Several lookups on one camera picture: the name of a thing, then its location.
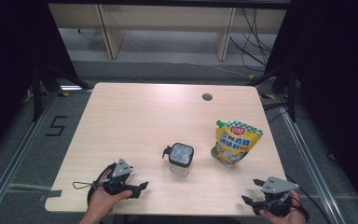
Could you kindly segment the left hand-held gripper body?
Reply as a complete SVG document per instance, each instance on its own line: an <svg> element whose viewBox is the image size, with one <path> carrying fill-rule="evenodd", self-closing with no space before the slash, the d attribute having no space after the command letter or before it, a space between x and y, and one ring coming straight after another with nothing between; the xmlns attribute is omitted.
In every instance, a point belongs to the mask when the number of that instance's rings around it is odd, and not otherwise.
<svg viewBox="0 0 358 224"><path fill-rule="evenodd" d="M107 175L103 181L103 189L109 195L117 195L123 191L130 190L129 199L138 199L142 192L142 185L133 186L126 183L133 170L124 159L119 159L108 167Z"/></svg>

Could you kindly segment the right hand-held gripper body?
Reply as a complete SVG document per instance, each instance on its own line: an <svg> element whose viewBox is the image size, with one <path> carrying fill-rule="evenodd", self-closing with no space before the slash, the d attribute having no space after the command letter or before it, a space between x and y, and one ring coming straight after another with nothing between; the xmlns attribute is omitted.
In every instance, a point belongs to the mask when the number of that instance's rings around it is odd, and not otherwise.
<svg viewBox="0 0 358 224"><path fill-rule="evenodd" d="M265 195L265 201L252 204L255 214L259 216L259 211L265 210L276 217L287 216L292 205L291 195L289 194L292 189L299 189L299 185L275 176L269 176L263 187L260 187Z"/></svg>

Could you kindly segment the yellow seasoning pouch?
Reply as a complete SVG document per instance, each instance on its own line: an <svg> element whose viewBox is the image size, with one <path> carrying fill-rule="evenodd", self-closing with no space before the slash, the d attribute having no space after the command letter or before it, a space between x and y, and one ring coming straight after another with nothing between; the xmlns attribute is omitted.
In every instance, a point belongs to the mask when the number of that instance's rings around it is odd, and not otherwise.
<svg viewBox="0 0 358 224"><path fill-rule="evenodd" d="M218 120L216 125L211 154L226 167L241 161L264 135L262 130L236 120Z"/></svg>

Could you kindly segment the clear jar with black lid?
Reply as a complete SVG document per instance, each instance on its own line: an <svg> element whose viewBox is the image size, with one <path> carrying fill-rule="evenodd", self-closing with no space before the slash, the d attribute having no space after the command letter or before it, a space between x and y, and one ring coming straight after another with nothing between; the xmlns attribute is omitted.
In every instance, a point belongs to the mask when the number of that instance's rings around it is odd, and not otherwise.
<svg viewBox="0 0 358 224"><path fill-rule="evenodd" d="M167 146L162 156L169 157L170 170L179 175L187 175L194 156L194 148L182 143Z"/></svg>

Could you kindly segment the person's right hand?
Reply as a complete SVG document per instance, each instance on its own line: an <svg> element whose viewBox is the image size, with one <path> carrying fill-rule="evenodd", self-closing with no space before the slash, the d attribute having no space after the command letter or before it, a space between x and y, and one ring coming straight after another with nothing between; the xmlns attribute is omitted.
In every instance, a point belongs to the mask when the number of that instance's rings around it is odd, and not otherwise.
<svg viewBox="0 0 358 224"><path fill-rule="evenodd" d="M289 194L292 197L292 205L294 206L289 210L286 217L276 217L269 211L260 210L259 214L267 219L271 224L307 224L305 215L296 209L297 206L301 206L301 200L298 193L295 190L290 190Z"/></svg>

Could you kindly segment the person's left hand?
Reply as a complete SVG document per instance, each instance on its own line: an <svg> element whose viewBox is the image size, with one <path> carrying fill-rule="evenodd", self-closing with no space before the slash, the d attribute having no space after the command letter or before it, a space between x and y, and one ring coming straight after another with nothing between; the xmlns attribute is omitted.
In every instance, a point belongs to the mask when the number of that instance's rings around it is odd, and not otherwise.
<svg viewBox="0 0 358 224"><path fill-rule="evenodd" d="M108 194L103 187L98 187L89 199L86 214L93 218L102 218L113 211L113 207L118 202L129 198L132 195L130 190L125 190L117 195Z"/></svg>

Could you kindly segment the black metal stand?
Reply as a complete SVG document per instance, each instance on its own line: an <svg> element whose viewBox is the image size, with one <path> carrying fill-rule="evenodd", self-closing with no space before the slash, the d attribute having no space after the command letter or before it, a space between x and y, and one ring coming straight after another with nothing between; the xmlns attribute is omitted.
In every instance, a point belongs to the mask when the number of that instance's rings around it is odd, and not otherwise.
<svg viewBox="0 0 358 224"><path fill-rule="evenodd" d="M293 69L280 65L264 73L263 76L252 80L249 86L255 87L258 84L274 77L271 90L274 93L283 93L287 90L288 114L292 122L296 122L295 100L296 100L296 75Z"/></svg>
<svg viewBox="0 0 358 224"><path fill-rule="evenodd" d="M77 77L75 69L70 72L49 63L37 63L32 72L32 87L34 94L34 118L37 121L42 114L42 93L41 85L44 85L48 92L58 92L61 86L58 78L66 79L82 89L90 90L92 86Z"/></svg>

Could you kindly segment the black curtain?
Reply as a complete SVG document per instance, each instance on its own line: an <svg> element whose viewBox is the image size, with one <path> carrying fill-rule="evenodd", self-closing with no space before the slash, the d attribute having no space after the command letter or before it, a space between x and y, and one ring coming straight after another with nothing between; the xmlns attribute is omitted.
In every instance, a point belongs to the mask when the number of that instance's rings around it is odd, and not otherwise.
<svg viewBox="0 0 358 224"><path fill-rule="evenodd" d="M358 0L289 0L267 68L286 65L358 193Z"/></svg>
<svg viewBox="0 0 358 224"><path fill-rule="evenodd" d="M35 77L79 81L48 0L0 0L0 140Z"/></svg>

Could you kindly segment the light wooden shelf unit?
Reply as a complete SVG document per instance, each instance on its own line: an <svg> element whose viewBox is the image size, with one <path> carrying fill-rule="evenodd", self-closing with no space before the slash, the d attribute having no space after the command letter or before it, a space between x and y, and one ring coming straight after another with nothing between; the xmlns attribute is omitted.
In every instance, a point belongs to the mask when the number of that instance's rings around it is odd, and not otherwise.
<svg viewBox="0 0 358 224"><path fill-rule="evenodd" d="M107 55L115 59L129 30L206 32L214 34L217 58L225 60L229 36L256 31L276 35L284 9L249 7L164 7L50 3L59 28L97 29Z"/></svg>

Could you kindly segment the aluminium floor rail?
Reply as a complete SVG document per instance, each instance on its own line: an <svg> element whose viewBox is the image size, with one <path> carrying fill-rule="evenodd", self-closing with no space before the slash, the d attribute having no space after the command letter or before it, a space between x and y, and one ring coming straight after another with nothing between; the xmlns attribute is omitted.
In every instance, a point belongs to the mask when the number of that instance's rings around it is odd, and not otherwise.
<svg viewBox="0 0 358 224"><path fill-rule="evenodd" d="M31 123L30 127L28 128L26 134L21 139L21 143L17 147L14 155L11 157L5 171L0 176L0 203L2 202L9 184L11 183L12 179L14 178L15 174L18 172L22 161L24 160L31 144L34 141L34 138L39 131L42 122L45 119L45 116L57 97L57 92L50 92L45 102L42 104L42 109L40 114L37 118Z"/></svg>
<svg viewBox="0 0 358 224"><path fill-rule="evenodd" d="M340 212L338 203L331 191L328 187L324 177L316 164L315 159L312 157L310 153L310 149L306 144L303 135L293 118L295 115L290 116L290 109L284 108L283 105L280 105L280 110L283 112L282 117L286 126L288 127L289 133L292 135L296 148L299 151L300 157L304 162L307 171L310 175L310 179L318 192L320 200L324 206L324 210L331 224L347 224L344 216Z"/></svg>

